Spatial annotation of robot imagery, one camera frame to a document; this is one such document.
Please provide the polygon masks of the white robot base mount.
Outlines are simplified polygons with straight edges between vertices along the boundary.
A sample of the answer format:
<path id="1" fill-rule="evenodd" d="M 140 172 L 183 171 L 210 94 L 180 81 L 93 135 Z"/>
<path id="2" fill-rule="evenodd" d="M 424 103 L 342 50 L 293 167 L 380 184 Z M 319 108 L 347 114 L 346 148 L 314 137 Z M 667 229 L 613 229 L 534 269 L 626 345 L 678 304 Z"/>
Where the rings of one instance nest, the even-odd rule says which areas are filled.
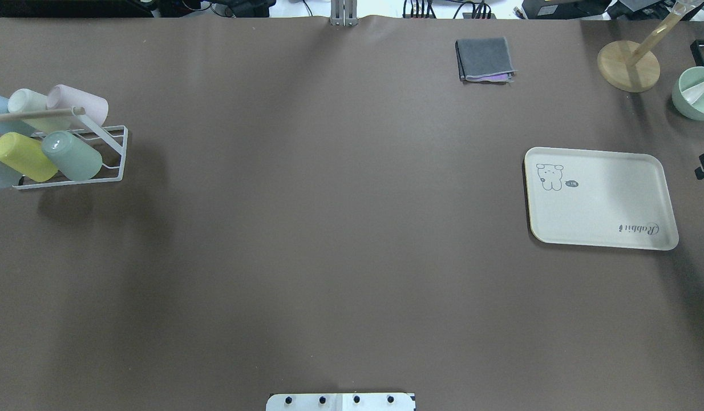
<path id="1" fill-rule="evenodd" d="M 402 392 L 279 393 L 266 410 L 417 410 L 415 395 Z"/>

